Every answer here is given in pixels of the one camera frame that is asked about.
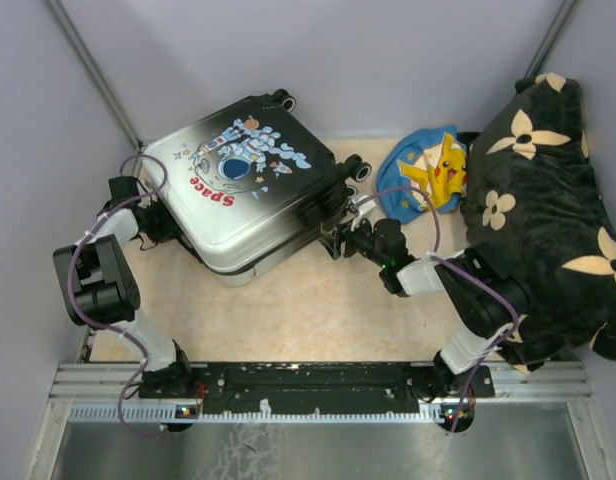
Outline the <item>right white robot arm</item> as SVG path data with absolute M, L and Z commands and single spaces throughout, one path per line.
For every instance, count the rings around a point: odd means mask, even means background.
M 413 256 L 401 224 L 392 219 L 339 225 L 320 240 L 332 259 L 356 254 L 379 267 L 384 288 L 400 297 L 445 292 L 459 326 L 417 384 L 423 398 L 465 395 L 479 364 L 519 329 L 531 292 L 494 247 L 480 243 L 451 257 Z

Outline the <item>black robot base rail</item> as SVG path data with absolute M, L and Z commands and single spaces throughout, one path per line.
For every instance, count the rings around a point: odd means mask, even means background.
M 257 413 L 262 401 L 276 415 L 417 413 L 419 403 L 468 396 L 492 398 L 488 367 L 454 374 L 433 362 L 197 363 L 183 374 L 144 375 L 142 399 L 199 402 L 205 414 Z

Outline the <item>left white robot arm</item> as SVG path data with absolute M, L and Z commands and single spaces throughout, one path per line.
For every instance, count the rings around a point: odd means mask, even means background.
M 109 181 L 111 198 L 81 239 L 56 249 L 52 261 L 71 321 L 117 337 L 139 361 L 143 395 L 189 394 L 196 373 L 183 349 L 141 308 L 141 294 L 123 247 L 149 231 L 155 215 L 140 202 L 149 196 L 138 179 Z

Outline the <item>black suitcase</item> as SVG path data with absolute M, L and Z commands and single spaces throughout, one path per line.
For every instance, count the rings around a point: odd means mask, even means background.
M 292 114 L 286 90 L 251 95 L 150 143 L 146 177 L 190 248 L 220 281 L 243 286 L 348 212 L 350 181 L 371 165 L 334 153 Z

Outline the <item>light blue Pikachu shirt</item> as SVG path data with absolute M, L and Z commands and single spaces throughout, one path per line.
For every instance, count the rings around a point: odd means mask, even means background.
M 383 213 L 407 224 L 430 209 L 455 210 L 467 190 L 467 147 L 457 127 L 422 128 L 400 140 L 379 167 Z

